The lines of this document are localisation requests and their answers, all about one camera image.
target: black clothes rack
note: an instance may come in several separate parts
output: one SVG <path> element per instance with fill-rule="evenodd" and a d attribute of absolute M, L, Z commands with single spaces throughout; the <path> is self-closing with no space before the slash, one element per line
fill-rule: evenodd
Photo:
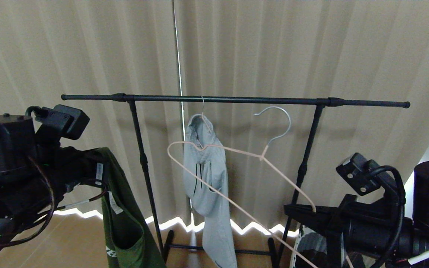
<path fill-rule="evenodd" d="M 322 98 L 322 99 L 298 99 L 298 98 L 258 98 L 258 97 L 213 97 L 213 96 L 162 96 L 162 95 L 126 95 L 124 93 L 116 93 L 113 95 L 62 95 L 63 100 L 112 100 L 117 102 L 128 102 L 130 106 L 131 115 L 133 118 L 133 125 L 135 127 L 138 148 L 140 150 L 140 164 L 142 165 L 143 174 L 145 176 L 145 183 L 147 185 L 148 197 L 150 199 L 150 206 L 153 213 L 153 221 L 155 224 L 158 245 L 160 246 L 160 252 L 162 253 L 163 259 L 167 260 L 170 248 L 186 248 L 186 249 L 198 249 L 202 250 L 200 246 L 188 246 L 174 244 L 174 231 L 168 232 L 165 244 L 162 242 L 162 236 L 160 234 L 160 226 L 158 223 L 158 217 L 155 208 L 155 200 L 153 198 L 152 184 L 150 182 L 150 175 L 148 174 L 148 159 L 145 155 L 142 142 L 142 133 L 140 131 L 140 124 L 138 123 L 138 115 L 136 102 L 138 101 L 152 101 L 152 102 L 228 102 L 228 103 L 265 103 L 265 104 L 286 104 L 286 105 L 315 105 L 314 118 L 309 132 L 307 144 L 305 146 L 304 157 L 302 163 L 299 166 L 298 178 L 296 185 L 301 187 L 304 181 L 305 174 L 307 172 L 309 154 L 314 143 L 315 133 L 317 126 L 319 125 L 320 116 L 325 107 L 339 107 L 343 105 L 353 106 L 379 106 L 379 107 L 410 107 L 410 102 L 387 102 L 379 100 L 344 100 L 340 98 Z M 292 196 L 291 204 L 296 204 L 298 201 L 299 192 L 295 191 Z M 286 241 L 287 232 L 291 226 L 292 218 L 288 217 L 284 234 L 282 239 Z M 267 240 L 269 251 L 250 251 L 250 250 L 235 250 L 236 253 L 244 254 L 256 254 L 256 255 L 267 255 L 271 257 L 271 263 L 273 268 L 279 267 L 279 261 L 281 259 L 284 245 L 281 244 L 279 251 L 276 251 L 274 240 L 270 237 Z"/>

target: dark green cloth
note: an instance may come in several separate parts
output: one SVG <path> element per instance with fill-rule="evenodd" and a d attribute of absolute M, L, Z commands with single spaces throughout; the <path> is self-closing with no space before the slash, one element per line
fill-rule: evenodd
<path fill-rule="evenodd" d="M 112 192 L 112 202 L 116 202 L 114 210 L 109 194 L 102 198 L 109 268 L 166 268 L 117 159 L 108 148 L 99 148 L 97 152 L 109 163 L 104 165 L 104 175 Z"/>

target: pink clothes hanger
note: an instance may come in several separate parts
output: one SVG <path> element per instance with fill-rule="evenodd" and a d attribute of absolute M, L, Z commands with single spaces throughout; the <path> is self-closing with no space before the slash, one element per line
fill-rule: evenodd
<path fill-rule="evenodd" d="M 211 185 L 209 185 L 208 183 L 206 183 L 205 181 L 201 180 L 201 178 L 199 178 L 196 174 L 194 174 L 193 172 L 191 172 L 189 169 L 185 168 L 185 166 L 183 166 L 183 164 L 181 164 L 178 160 L 176 160 L 171 154 L 170 154 L 170 148 L 174 145 L 174 144 L 191 144 L 196 150 L 198 151 L 204 151 L 206 148 L 208 147 L 218 147 L 218 148 L 222 148 L 228 151 L 233 151 L 235 153 L 239 153 L 239 154 L 245 154 L 247 156 L 253 156 L 256 158 L 259 158 L 259 161 L 264 161 L 266 162 L 272 169 L 274 169 L 274 171 L 276 171 L 279 175 L 281 175 L 282 178 L 284 178 L 284 180 L 286 180 L 290 185 L 292 185 L 296 190 L 299 191 L 300 194 L 302 194 L 310 203 L 311 207 L 312 207 L 312 211 L 315 212 L 315 205 L 312 202 L 312 200 L 295 184 L 293 183 L 291 180 L 289 180 L 289 178 L 287 178 L 278 168 L 276 168 L 276 166 L 274 166 L 269 160 L 267 160 L 264 155 L 266 154 L 267 149 L 269 148 L 269 144 L 274 141 L 275 139 L 281 138 L 284 135 L 286 135 L 290 128 L 291 128 L 291 117 L 289 116 L 289 114 L 286 112 L 286 110 L 277 107 L 277 106 L 271 106 L 271 107 L 267 107 L 266 109 L 262 110 L 261 112 L 255 114 L 255 115 L 260 115 L 262 114 L 264 111 L 270 109 L 270 108 L 276 108 L 279 110 L 282 110 L 286 115 L 287 118 L 289 119 L 289 127 L 288 129 L 280 136 L 276 136 L 274 138 L 272 138 L 266 145 L 266 147 L 264 148 L 264 151 L 262 154 L 253 154 L 253 153 L 249 153 L 248 151 L 241 151 L 241 150 L 237 150 L 237 149 L 233 149 L 230 147 L 225 147 L 225 146 L 218 146 L 215 144 L 208 144 L 206 146 L 204 146 L 203 148 L 199 148 L 196 144 L 192 143 L 192 142 L 173 142 L 171 143 L 168 148 L 167 148 L 167 153 L 168 156 L 175 161 L 175 163 L 177 163 L 180 167 L 182 167 L 184 170 L 186 170 L 187 172 L 189 172 L 193 177 L 195 177 L 198 181 L 200 181 L 201 183 L 203 183 L 204 185 L 206 185 L 207 187 L 210 188 L 210 190 L 212 190 L 213 192 L 217 193 L 218 195 L 220 195 L 221 197 L 223 197 L 224 199 L 228 200 L 228 202 L 230 202 L 232 205 L 234 205 L 235 207 L 237 207 L 239 210 L 241 210 L 241 212 L 243 212 L 246 216 L 248 216 L 252 221 L 256 222 L 257 224 L 259 224 L 260 226 L 262 226 L 264 229 L 269 230 L 268 228 L 266 228 L 265 226 L 263 226 L 255 217 L 253 217 L 251 214 L 249 214 L 247 211 L 245 211 L 240 205 L 238 205 L 236 202 L 234 202 L 233 200 L 231 200 L 230 198 L 228 198 L 227 196 L 223 195 L 221 192 L 219 192 L 218 190 L 216 190 L 216 188 L 212 187 Z M 316 265 L 314 265 L 311 261 L 309 261 L 307 258 L 305 258 L 303 255 L 301 255 L 298 251 L 296 251 L 293 247 L 289 246 L 288 243 L 286 243 L 285 241 L 283 241 L 279 236 L 277 236 L 276 234 L 274 234 L 273 232 L 271 232 L 272 236 L 274 238 L 276 238 L 280 243 L 284 244 L 284 246 L 286 246 L 286 248 L 289 248 L 294 254 L 296 254 L 297 256 L 299 256 L 301 259 L 303 259 L 306 263 L 308 263 L 310 266 L 312 266 L 313 268 L 318 268 Z"/>

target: beige curtain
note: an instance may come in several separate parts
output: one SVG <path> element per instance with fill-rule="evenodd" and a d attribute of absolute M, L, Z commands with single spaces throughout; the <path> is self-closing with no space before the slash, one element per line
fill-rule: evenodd
<path fill-rule="evenodd" d="M 0 1 L 0 114 L 30 105 L 70 105 L 91 121 L 64 146 L 107 146 L 126 171 L 136 200 L 151 215 L 127 104 L 72 100 L 66 94 L 263 96 L 410 101 L 410 109 L 326 108 L 303 189 L 317 205 L 337 206 L 354 192 L 335 167 L 359 151 L 396 166 L 405 179 L 429 144 L 429 1 Z M 140 102 L 155 202 L 164 222 L 189 221 L 181 168 L 166 154 L 182 139 L 177 102 Z M 201 112 L 185 103 L 184 121 Z M 286 128 L 267 105 L 207 103 L 205 115 L 225 146 L 260 153 Z M 313 106 L 282 105 L 293 128 L 267 158 L 295 181 Z M 182 148 L 173 150 L 178 159 Z M 227 153 L 230 197 L 271 227 L 284 224 L 293 189 L 269 167 Z M 96 191 L 78 187 L 64 202 Z M 363 198 L 371 201 L 379 196 Z M 87 211 L 98 204 L 87 204 Z M 249 222 L 236 209 L 234 220 Z"/>
<path fill-rule="evenodd" d="M 317 205 L 355 193 L 335 167 L 356 151 L 406 180 L 429 144 L 429 1 L 176 1 L 175 11 L 185 95 L 412 103 L 324 110 L 303 184 Z M 185 121 L 202 110 L 185 107 Z M 287 125 L 276 110 L 252 115 L 264 107 L 207 103 L 204 114 L 225 146 L 261 153 Z M 282 107 L 293 128 L 267 158 L 295 181 L 315 107 Z M 293 188 L 257 159 L 227 153 L 227 162 L 230 196 L 267 226 L 284 224 L 281 205 Z M 237 209 L 231 215 L 250 221 Z"/>

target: floor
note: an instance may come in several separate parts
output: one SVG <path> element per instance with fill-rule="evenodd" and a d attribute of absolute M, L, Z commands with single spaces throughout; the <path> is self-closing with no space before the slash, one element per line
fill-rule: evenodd
<path fill-rule="evenodd" d="M 195 234 L 186 233 L 179 226 L 173 226 L 175 231 L 174 243 L 190 244 L 196 241 L 201 245 L 202 231 Z M 162 230 L 165 240 L 168 233 Z M 267 251 L 266 236 L 251 229 L 243 236 L 233 233 L 237 249 L 253 249 Z M 54 215 L 44 232 L 30 242 L 19 246 L 5 248 L 0 252 L 0 268 L 106 268 L 107 258 L 104 243 L 104 228 L 98 217 L 83 219 L 78 215 Z M 281 268 L 289 266 L 291 253 L 285 251 L 281 260 Z M 237 254 L 238 267 L 267 268 L 271 267 L 269 256 Z M 167 261 L 168 268 L 215 268 L 204 251 L 189 251 L 187 249 L 171 248 Z"/>

